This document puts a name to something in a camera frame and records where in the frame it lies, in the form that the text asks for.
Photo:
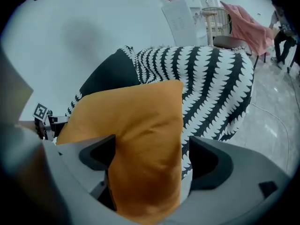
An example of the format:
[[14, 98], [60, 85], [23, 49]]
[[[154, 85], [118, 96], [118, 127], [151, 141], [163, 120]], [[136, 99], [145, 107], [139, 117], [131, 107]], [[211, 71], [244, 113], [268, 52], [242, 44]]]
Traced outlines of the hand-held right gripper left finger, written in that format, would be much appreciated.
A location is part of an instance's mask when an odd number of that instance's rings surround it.
[[113, 140], [112, 136], [55, 145], [44, 140], [47, 165], [68, 211], [72, 225], [132, 225], [98, 201], [105, 189], [105, 167], [91, 169], [79, 159], [80, 151], [97, 148]]

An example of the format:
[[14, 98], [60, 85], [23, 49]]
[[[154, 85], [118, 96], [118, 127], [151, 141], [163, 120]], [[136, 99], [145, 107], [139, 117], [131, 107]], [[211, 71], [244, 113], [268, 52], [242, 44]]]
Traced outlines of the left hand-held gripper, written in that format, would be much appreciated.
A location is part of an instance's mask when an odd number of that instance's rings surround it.
[[35, 129], [41, 139], [54, 140], [55, 133], [60, 132], [68, 123], [68, 116], [52, 116], [52, 111], [38, 103], [33, 112]]

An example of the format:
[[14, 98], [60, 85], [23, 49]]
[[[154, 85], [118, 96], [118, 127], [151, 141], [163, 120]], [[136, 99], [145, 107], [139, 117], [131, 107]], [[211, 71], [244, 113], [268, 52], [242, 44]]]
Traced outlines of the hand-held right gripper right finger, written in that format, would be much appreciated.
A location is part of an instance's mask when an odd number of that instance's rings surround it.
[[187, 199], [166, 225], [253, 225], [290, 179], [256, 151], [212, 139], [189, 139], [192, 181]]

